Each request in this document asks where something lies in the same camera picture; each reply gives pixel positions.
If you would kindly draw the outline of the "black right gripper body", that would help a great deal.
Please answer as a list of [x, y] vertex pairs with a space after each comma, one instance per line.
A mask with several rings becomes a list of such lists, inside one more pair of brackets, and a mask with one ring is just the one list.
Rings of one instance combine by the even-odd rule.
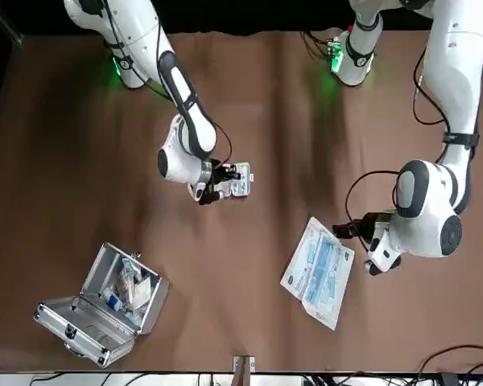
[[212, 163], [212, 174], [199, 200], [199, 205], [211, 204], [225, 197], [222, 188], [218, 187], [225, 177], [225, 168], [215, 158], [211, 158], [210, 161]]

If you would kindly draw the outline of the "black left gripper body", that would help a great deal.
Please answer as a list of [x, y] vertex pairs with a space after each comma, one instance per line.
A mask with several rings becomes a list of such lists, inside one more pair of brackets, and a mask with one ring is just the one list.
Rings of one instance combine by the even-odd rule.
[[391, 213], [388, 211], [368, 212], [358, 223], [358, 232], [360, 237], [367, 243], [372, 242], [374, 232], [377, 228], [385, 227], [391, 219]]

